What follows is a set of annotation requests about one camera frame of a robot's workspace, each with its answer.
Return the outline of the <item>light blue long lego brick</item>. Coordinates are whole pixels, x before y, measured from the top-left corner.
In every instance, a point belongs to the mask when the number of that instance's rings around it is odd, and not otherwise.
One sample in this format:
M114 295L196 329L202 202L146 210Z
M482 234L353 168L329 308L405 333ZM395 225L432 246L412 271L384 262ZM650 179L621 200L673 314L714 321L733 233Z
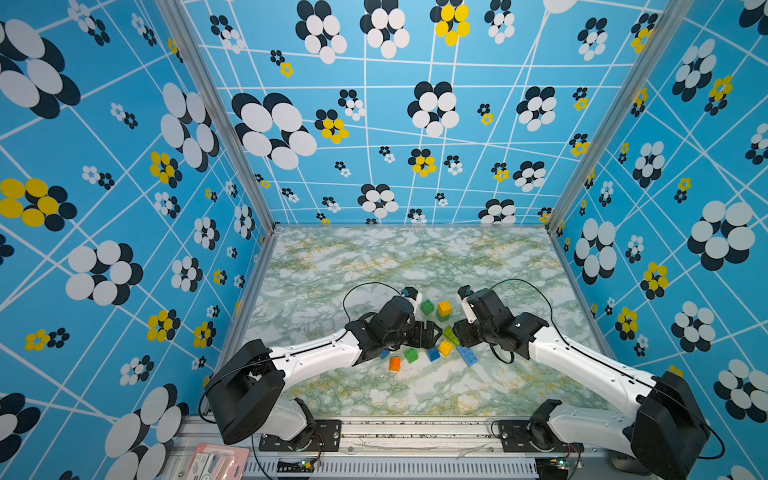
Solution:
M457 352L459 353L460 357L469 368L473 367L478 363L477 356L470 348L458 346Z

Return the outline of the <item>yellow square lego brick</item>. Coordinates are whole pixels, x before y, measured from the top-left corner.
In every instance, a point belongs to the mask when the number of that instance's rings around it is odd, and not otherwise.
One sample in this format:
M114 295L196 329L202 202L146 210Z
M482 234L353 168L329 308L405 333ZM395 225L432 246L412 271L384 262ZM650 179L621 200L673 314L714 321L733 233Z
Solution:
M451 315L453 311L452 305L449 301L442 301L437 305L436 313L437 315L442 316L448 316Z

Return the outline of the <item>lime long lego brick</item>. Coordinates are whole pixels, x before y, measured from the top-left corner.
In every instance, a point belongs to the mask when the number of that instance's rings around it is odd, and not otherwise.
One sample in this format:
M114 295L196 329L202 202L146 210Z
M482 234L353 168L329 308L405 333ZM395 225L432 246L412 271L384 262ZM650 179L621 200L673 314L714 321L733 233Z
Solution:
M446 326L443 329L443 336L448 342L450 342L455 347L460 346L460 341L458 340L457 336L454 334L451 326Z

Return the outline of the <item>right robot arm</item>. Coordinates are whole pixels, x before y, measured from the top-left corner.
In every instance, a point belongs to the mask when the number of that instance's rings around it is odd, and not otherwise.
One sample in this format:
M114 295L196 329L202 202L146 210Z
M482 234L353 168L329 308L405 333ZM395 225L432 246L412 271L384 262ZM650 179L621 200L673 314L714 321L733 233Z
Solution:
M589 444L637 460L661 479L685 479L712 434L689 384L679 375L638 370L563 335L552 321L513 314L491 289L459 288L465 319L452 330L461 346L480 343L555 369L598 394L611 410L585 409L557 399L528 422L532 444Z

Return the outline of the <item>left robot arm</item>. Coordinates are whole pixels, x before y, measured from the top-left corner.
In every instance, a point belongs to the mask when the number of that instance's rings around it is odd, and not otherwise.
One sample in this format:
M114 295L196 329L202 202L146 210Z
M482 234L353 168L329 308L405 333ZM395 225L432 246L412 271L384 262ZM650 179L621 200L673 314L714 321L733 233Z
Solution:
M435 347L442 330L415 318L421 298L395 295L377 312L348 322L337 332L289 347L247 342L215 373L204 397L226 445L269 435L292 449L309 445L319 432L301 399L283 401L287 388L327 371L353 367L400 347Z

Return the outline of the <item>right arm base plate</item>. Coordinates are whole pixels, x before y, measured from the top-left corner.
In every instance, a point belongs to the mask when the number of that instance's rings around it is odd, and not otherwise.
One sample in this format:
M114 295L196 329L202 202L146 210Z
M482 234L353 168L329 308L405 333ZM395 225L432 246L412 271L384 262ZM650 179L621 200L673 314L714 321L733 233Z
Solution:
M501 442L505 453L567 455L584 452L583 444L563 442L545 424L531 424L528 420L494 420L491 433Z

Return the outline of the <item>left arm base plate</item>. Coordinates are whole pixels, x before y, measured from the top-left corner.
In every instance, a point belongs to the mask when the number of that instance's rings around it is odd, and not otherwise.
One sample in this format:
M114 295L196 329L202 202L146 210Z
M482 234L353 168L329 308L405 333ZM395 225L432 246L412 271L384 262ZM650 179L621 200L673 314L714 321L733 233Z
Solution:
M319 419L315 420L293 440L284 440L275 435L264 434L257 446L261 452L337 452L341 431L341 420Z

